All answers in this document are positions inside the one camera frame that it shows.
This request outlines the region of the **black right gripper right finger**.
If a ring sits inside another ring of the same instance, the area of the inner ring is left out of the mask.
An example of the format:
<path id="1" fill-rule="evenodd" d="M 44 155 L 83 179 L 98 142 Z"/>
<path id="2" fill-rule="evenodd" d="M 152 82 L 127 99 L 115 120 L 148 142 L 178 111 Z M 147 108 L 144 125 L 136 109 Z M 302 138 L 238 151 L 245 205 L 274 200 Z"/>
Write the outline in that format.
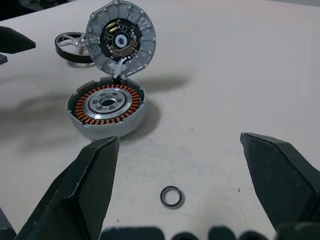
<path id="1" fill-rule="evenodd" d="M 255 194 L 271 224 L 320 223 L 320 171 L 289 142 L 243 132 Z"/>

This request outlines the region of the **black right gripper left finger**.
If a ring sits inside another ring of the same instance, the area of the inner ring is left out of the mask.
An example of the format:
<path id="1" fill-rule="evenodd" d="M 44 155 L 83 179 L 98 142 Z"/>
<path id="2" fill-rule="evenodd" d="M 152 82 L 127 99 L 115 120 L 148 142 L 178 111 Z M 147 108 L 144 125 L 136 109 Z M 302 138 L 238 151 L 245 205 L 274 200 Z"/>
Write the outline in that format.
<path id="1" fill-rule="evenodd" d="M 99 240 L 120 140 L 95 140 L 52 182 L 14 240 Z"/>

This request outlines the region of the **black rotor ring silver spokes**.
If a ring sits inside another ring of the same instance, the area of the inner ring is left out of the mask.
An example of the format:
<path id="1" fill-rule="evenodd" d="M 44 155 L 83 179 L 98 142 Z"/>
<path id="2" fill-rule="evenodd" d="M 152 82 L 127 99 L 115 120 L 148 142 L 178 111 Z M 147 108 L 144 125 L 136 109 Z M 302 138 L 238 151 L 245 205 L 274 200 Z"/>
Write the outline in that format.
<path id="1" fill-rule="evenodd" d="M 86 45 L 86 34 L 83 32 L 65 32 L 55 40 L 55 51 L 63 59 L 76 64 L 91 64 Z"/>

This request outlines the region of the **silver tape roll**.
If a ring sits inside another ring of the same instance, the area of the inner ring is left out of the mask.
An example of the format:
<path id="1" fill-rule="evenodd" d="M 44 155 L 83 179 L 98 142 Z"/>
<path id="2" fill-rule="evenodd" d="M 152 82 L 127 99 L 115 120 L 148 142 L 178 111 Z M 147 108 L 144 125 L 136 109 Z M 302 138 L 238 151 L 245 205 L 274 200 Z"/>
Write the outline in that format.
<path id="1" fill-rule="evenodd" d="M 71 94 L 66 110 L 74 127 L 90 140 L 124 137 L 143 123 L 146 91 L 135 81 L 111 77 L 90 81 Z"/>

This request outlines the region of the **silver motor cover circuit board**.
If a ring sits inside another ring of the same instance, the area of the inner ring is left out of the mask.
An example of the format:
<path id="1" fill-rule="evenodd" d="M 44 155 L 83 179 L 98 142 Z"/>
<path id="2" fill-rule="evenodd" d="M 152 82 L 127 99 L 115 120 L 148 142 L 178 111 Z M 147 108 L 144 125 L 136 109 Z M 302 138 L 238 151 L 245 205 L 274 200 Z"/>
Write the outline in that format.
<path id="1" fill-rule="evenodd" d="M 151 19 L 142 8 L 125 0 L 112 0 L 92 12 L 85 38 L 91 60 L 114 78 L 142 71 L 156 51 Z"/>

